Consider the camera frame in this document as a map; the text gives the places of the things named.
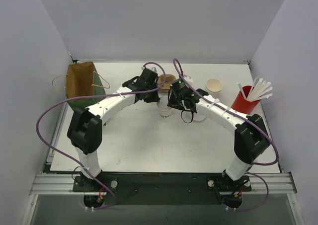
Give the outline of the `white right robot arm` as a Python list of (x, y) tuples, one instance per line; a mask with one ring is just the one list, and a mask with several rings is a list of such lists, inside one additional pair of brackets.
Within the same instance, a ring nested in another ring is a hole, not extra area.
[(270, 146), (261, 116), (249, 116), (226, 108), (208, 92), (202, 89), (193, 91), (182, 79), (177, 79), (170, 85), (167, 105), (182, 112), (210, 118), (233, 134), (235, 157), (224, 171), (232, 181), (241, 179), (253, 162)]

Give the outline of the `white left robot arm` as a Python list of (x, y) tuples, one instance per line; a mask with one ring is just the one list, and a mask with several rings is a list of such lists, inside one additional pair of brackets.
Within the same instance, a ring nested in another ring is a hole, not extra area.
[(158, 74), (144, 69), (140, 76), (124, 82), (113, 94), (86, 108), (74, 110), (67, 132), (76, 148), (84, 177), (84, 185), (91, 191), (101, 187), (102, 172), (97, 149), (102, 143), (102, 127), (115, 114), (138, 101), (153, 103), (160, 101), (157, 88)]

